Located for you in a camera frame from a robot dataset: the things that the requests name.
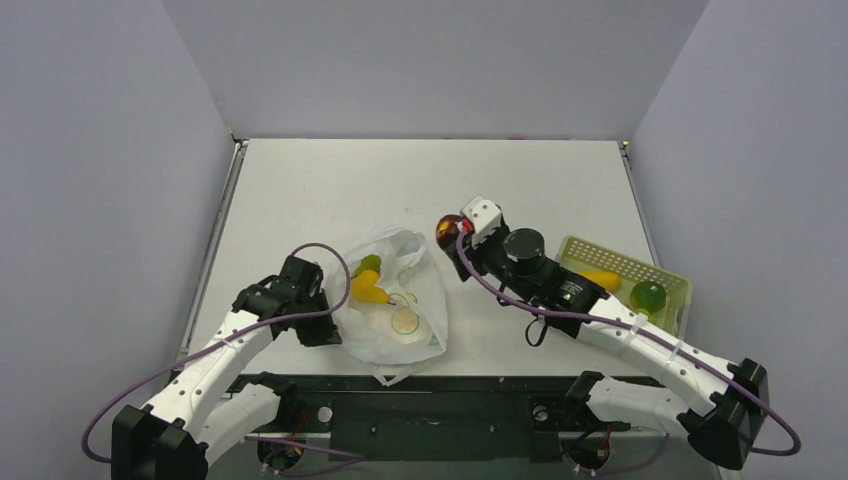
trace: plastic basket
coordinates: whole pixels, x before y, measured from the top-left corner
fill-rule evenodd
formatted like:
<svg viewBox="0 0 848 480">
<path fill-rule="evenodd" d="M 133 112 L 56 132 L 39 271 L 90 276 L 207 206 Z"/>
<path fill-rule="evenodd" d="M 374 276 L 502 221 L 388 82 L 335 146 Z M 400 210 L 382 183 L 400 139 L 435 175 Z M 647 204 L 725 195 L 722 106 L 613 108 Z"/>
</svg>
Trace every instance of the plastic basket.
<svg viewBox="0 0 848 480">
<path fill-rule="evenodd" d="M 644 280 L 659 283 L 666 290 L 667 300 L 665 307 L 654 313 L 656 325 L 683 338 L 692 303 L 692 282 L 689 279 L 575 236 L 565 237 L 562 241 L 557 261 L 577 273 L 584 270 L 617 273 L 621 277 L 621 288 L 614 295 L 627 306 L 630 306 L 630 291 L 637 283 Z"/>
</svg>

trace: black clamp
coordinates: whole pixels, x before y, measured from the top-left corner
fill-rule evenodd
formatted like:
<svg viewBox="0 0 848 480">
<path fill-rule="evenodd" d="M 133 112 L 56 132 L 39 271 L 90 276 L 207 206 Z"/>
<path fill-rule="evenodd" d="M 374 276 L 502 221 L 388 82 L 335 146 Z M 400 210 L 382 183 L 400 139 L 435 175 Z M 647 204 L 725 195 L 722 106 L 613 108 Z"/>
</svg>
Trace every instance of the black clamp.
<svg viewBox="0 0 848 480">
<path fill-rule="evenodd" d="M 733 380 L 768 403 L 768 373 L 757 362 L 746 358 L 728 365 Z M 689 432 L 689 445 L 707 460 L 720 467 L 739 470 L 751 453 L 766 413 L 736 390 L 728 387 L 724 394 L 713 393 L 715 408 L 704 416 L 689 410 L 677 420 Z"/>
<path fill-rule="evenodd" d="M 277 409 L 277 418 L 273 424 L 283 425 L 289 422 L 290 419 L 297 417 L 300 411 L 300 406 L 297 401 L 297 384 L 287 380 L 281 375 L 276 375 L 270 372 L 262 372 L 252 375 L 248 380 L 254 385 L 261 385 L 274 392 L 280 397 L 280 406 Z"/>
<path fill-rule="evenodd" d="M 112 421 L 112 479 L 202 480 L 209 464 L 204 442 L 151 415 L 150 406 L 126 405 Z"/>
<path fill-rule="evenodd" d="M 239 292 L 233 311 L 246 310 L 259 321 L 294 313 L 320 312 L 329 309 L 327 295 L 321 288 L 324 272 L 315 263 L 289 255 L 279 275 L 271 275 Z M 279 322 L 271 325 L 274 340 L 281 332 L 294 328 L 297 339 L 305 347 L 342 343 L 331 315 Z"/>
</svg>

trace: black metal base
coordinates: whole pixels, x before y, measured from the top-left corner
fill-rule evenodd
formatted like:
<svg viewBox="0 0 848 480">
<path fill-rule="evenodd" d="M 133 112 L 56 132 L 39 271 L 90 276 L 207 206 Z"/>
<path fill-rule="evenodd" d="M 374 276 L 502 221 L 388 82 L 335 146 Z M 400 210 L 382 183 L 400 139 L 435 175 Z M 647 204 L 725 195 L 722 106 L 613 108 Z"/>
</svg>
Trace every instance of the black metal base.
<svg viewBox="0 0 848 480">
<path fill-rule="evenodd" d="M 331 432 L 330 446 L 369 461 L 472 461 L 523 457 L 562 461 L 559 432 L 583 432 L 597 420 L 565 394 L 577 377 L 410 377 L 386 388 L 372 377 L 275 375 L 298 387 L 304 433 Z M 250 382 L 243 375 L 236 393 Z M 648 377 L 620 378 L 657 385 Z M 329 422 L 318 409 L 333 411 Z M 545 411 L 538 415 L 539 407 Z M 278 419 L 259 432 L 290 432 L 299 418 Z M 614 424 L 625 431 L 627 424 Z"/>
</svg>

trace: green fruit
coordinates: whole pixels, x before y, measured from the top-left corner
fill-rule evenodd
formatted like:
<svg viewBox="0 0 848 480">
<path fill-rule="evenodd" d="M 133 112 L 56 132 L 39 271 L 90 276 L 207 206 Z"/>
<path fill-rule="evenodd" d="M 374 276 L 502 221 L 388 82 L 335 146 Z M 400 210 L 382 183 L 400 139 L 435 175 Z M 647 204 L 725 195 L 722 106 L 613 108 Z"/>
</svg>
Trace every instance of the green fruit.
<svg viewBox="0 0 848 480">
<path fill-rule="evenodd" d="M 359 262 L 359 266 L 353 272 L 353 276 L 357 276 L 365 270 L 374 270 L 380 273 L 380 266 L 383 265 L 383 259 L 379 255 L 368 255 Z"/>
<path fill-rule="evenodd" d="M 646 280 L 639 282 L 630 292 L 630 308 L 644 308 L 650 313 L 657 313 L 665 307 L 665 288 L 657 282 Z"/>
</svg>

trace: table surface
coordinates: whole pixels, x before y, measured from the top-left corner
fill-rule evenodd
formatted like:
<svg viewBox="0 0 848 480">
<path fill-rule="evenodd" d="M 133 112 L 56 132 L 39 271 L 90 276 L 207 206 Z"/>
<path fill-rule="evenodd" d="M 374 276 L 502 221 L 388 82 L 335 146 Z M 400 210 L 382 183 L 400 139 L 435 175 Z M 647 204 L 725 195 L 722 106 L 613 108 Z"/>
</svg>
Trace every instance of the table surface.
<svg viewBox="0 0 848 480">
<path fill-rule="evenodd" d="M 510 140 L 254 139 L 238 174 L 190 352 L 216 331 L 240 290 L 279 271 L 306 242 L 344 252 L 374 227 L 424 232 L 447 289 L 447 351 L 417 374 L 574 376 L 584 370 L 644 376 L 617 357 L 551 332 L 524 340 L 531 317 L 502 308 L 473 280 L 461 283 L 432 231 L 474 195 L 498 203 L 511 228 L 532 227 L 554 257 L 576 235 L 651 262 L 625 165 L 615 142 Z M 302 256 L 335 269 L 317 249 Z M 370 375 L 340 346 L 301 347 L 281 335 L 244 373 Z"/>
</svg>

